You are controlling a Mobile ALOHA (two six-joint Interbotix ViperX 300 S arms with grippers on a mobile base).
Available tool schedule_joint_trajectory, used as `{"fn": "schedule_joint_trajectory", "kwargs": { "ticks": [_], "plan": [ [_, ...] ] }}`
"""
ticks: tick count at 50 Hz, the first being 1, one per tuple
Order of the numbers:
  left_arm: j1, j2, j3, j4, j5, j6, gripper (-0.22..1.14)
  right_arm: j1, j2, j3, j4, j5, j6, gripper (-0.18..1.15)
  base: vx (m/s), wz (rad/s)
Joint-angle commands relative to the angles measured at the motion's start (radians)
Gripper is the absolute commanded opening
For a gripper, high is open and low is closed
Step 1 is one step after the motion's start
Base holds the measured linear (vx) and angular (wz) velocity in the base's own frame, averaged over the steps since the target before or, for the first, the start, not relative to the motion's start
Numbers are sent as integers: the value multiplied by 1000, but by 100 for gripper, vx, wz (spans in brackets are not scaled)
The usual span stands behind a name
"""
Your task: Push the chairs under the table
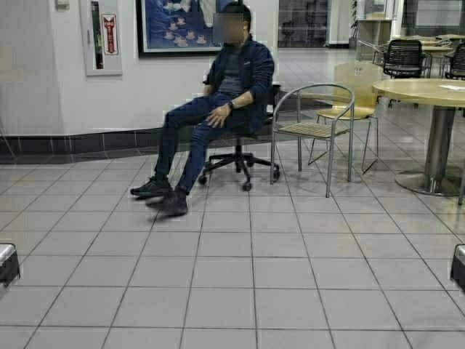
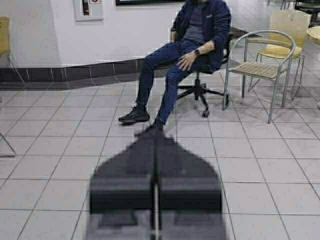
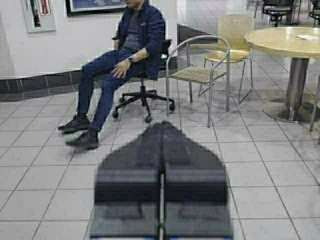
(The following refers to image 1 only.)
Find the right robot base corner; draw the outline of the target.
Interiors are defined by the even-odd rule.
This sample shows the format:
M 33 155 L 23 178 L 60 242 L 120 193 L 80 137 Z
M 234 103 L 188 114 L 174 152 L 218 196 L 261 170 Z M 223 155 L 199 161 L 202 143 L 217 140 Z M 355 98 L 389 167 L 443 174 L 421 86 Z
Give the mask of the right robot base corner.
M 456 245 L 450 269 L 450 279 L 454 281 L 462 291 L 465 290 L 464 250 L 465 244 Z

